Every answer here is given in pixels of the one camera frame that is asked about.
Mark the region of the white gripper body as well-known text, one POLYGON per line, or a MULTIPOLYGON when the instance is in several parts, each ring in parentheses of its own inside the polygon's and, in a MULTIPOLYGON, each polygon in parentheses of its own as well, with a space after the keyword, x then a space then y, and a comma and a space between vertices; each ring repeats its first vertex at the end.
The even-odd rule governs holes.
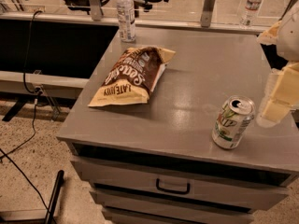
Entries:
POLYGON ((299 1, 285 14, 278 28, 278 56, 299 61, 299 1))

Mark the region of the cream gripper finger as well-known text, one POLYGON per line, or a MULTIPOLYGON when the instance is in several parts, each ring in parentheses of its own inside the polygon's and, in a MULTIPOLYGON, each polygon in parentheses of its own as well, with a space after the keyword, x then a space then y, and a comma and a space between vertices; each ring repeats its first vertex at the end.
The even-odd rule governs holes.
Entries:
POLYGON ((299 62, 288 62, 281 70, 272 69, 261 102, 261 117, 279 123, 298 103, 299 62))
POLYGON ((269 29, 260 33, 257 37, 257 41, 263 45, 276 45, 280 24, 281 21, 277 21, 269 29))

